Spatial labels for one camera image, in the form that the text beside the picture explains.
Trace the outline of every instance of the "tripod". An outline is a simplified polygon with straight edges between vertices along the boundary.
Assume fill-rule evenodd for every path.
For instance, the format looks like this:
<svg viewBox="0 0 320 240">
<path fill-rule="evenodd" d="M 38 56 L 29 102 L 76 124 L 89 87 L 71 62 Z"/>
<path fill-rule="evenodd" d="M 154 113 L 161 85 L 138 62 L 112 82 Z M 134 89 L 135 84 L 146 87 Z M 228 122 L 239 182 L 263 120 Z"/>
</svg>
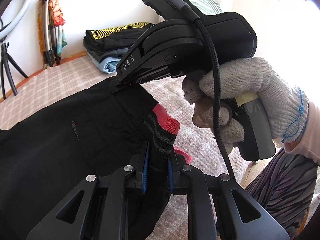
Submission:
<svg viewBox="0 0 320 240">
<path fill-rule="evenodd" d="M 3 30 L 3 22 L 0 19 L 0 23 L 1 23 L 1 30 Z M 2 90 L 2 96 L 3 96 L 3 100 L 6 99 L 5 96 L 5 90 L 4 90 L 4 69 L 5 72 L 7 74 L 7 78 L 10 84 L 10 87 L 12 89 L 13 94 L 16 96 L 18 94 L 17 89 L 14 85 L 12 76 L 11 76 L 11 72 L 10 72 L 10 68 L 9 68 L 9 63 L 10 62 L 12 64 L 12 66 L 14 66 L 14 68 L 16 70 L 18 70 L 18 72 L 24 77 L 24 78 L 28 78 L 28 76 L 26 75 L 26 73 L 23 72 L 23 70 L 18 66 L 18 64 L 13 60 L 13 58 L 10 56 L 10 54 L 8 54 L 7 48 L 9 47 L 9 43 L 5 43 L 5 38 L 2 38 L 0 40 L 1 43 L 1 61 L 0 61 L 0 79 L 1 79 L 1 90 Z"/>
</svg>

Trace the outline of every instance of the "zebra print pants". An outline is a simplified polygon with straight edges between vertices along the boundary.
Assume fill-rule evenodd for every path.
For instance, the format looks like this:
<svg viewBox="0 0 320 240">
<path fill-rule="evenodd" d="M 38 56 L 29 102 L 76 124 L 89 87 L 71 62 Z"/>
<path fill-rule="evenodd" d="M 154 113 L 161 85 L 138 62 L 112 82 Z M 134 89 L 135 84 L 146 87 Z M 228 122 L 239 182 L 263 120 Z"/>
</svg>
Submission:
<svg viewBox="0 0 320 240">
<path fill-rule="evenodd" d="M 308 212 L 316 178 L 316 163 L 281 149 L 246 191 L 293 239 Z"/>
</svg>

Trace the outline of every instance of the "yellow line pattern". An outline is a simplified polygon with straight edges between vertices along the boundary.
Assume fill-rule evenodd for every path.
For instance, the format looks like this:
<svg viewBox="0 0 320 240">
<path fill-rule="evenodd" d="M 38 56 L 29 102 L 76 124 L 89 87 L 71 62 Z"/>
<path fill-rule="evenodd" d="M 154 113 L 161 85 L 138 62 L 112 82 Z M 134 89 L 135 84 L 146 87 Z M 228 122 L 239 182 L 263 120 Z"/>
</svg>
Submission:
<svg viewBox="0 0 320 240">
<path fill-rule="evenodd" d="M 98 40 L 98 39 L 108 37 L 111 33 L 116 33 L 124 29 L 143 28 L 148 24 L 149 23 L 131 23 L 122 27 L 91 31 L 91 34 L 95 40 Z"/>
</svg>

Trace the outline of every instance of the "pink sleeve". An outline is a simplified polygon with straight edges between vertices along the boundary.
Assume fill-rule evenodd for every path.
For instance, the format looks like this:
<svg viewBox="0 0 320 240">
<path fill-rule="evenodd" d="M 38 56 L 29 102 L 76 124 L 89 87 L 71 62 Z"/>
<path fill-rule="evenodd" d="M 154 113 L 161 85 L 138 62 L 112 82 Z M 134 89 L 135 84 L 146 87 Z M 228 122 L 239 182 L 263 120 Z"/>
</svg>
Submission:
<svg viewBox="0 0 320 240">
<path fill-rule="evenodd" d="M 308 122 L 300 143 L 292 150 L 286 153 L 300 154 L 313 159 L 320 165 L 320 109 L 313 102 L 309 102 Z"/>
</svg>

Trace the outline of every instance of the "black tripod leg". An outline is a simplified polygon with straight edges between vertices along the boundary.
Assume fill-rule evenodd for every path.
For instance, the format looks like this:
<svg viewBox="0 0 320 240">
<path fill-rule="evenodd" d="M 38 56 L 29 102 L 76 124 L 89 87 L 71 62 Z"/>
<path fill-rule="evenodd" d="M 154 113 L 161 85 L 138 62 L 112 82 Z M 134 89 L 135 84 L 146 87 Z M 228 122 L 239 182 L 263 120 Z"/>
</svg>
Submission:
<svg viewBox="0 0 320 240">
<path fill-rule="evenodd" d="M 3 97 L 3 100 L 5 100 L 4 78 L 3 78 L 3 62 L 2 62 L 2 59 L 1 59 L 1 62 L 0 62 L 0 79 L 1 79 L 2 97 Z"/>
<path fill-rule="evenodd" d="M 3 59 L 4 69 L 5 69 L 5 72 L 7 73 L 7 78 L 8 78 L 10 87 L 12 89 L 12 92 L 16 96 L 18 94 L 18 92 L 17 92 L 17 89 L 16 89 L 16 87 L 14 85 L 14 82 L 13 82 L 13 79 L 12 79 L 12 75 L 11 75 L 11 72 L 10 72 L 10 68 L 9 68 L 9 64 L 8 64 L 8 61 L 6 59 L 7 58 Z"/>
<path fill-rule="evenodd" d="M 18 66 L 18 64 L 13 60 L 13 58 L 8 54 L 8 60 L 12 64 L 12 66 L 15 67 L 16 70 L 19 71 L 19 73 L 24 77 L 24 78 L 29 78 L 26 73 Z"/>
</svg>

